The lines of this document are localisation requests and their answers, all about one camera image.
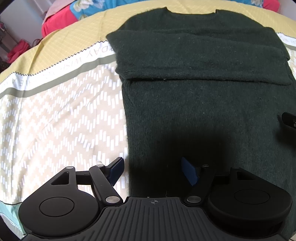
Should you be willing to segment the patterned yellow beige bedspread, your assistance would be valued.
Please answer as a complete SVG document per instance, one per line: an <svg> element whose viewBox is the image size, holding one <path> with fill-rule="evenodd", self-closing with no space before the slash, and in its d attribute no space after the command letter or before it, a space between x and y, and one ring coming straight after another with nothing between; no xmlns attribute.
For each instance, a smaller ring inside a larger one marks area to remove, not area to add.
<svg viewBox="0 0 296 241"><path fill-rule="evenodd" d="M295 18L233 1L143 1L51 33L1 73L1 240L23 238L21 202L63 168L128 158L121 80L106 35L163 7L244 14L279 33L295 70Z"/></svg>

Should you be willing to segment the dark green knit sweater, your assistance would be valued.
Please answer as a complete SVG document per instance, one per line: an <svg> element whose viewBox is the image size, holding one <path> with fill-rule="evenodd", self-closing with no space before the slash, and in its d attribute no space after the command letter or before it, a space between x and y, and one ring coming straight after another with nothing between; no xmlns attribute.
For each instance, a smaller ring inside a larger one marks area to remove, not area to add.
<svg viewBox="0 0 296 241"><path fill-rule="evenodd" d="M205 213L232 235L295 231L295 114L290 55L254 42L182 37L109 41L122 82L132 197L181 197L182 158L209 165Z"/></svg>

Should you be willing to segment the red bed sheet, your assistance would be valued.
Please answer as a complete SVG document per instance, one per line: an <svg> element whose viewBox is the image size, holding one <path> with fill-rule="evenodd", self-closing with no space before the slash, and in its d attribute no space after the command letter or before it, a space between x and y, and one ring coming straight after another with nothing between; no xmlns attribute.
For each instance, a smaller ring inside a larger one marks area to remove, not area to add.
<svg viewBox="0 0 296 241"><path fill-rule="evenodd" d="M77 20L66 6L42 26L43 36L67 27L94 26L109 41L182 37L254 42L274 39L282 30L279 14L233 1L139 1Z"/></svg>

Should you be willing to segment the blue floral quilt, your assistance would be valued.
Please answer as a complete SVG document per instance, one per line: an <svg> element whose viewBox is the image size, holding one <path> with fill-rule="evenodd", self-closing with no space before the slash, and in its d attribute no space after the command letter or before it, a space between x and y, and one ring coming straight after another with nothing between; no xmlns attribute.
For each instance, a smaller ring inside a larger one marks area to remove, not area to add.
<svg viewBox="0 0 296 241"><path fill-rule="evenodd" d="M113 9L117 6L137 3L137 0L82 0L70 4L70 11L77 20L81 20L98 12Z"/></svg>

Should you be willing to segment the red bags pile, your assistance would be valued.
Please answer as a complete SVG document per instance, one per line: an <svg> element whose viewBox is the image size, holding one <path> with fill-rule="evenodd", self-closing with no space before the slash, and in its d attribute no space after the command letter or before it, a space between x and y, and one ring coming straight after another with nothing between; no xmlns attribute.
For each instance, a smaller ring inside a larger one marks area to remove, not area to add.
<svg viewBox="0 0 296 241"><path fill-rule="evenodd" d="M21 39L15 47L8 52L6 63L13 63L18 57L20 57L23 53L31 49L32 47L38 45L42 39L35 39L33 41L33 45L31 46L26 40Z"/></svg>

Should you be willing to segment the pink pillow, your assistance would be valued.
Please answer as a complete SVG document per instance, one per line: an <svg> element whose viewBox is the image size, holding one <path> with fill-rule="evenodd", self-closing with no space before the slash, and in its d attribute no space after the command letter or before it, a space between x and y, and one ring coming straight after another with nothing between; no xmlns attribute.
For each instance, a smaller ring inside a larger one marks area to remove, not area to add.
<svg viewBox="0 0 296 241"><path fill-rule="evenodd" d="M43 23L52 15L55 15L57 12L70 5L74 0L55 0L49 9L46 11Z"/></svg>

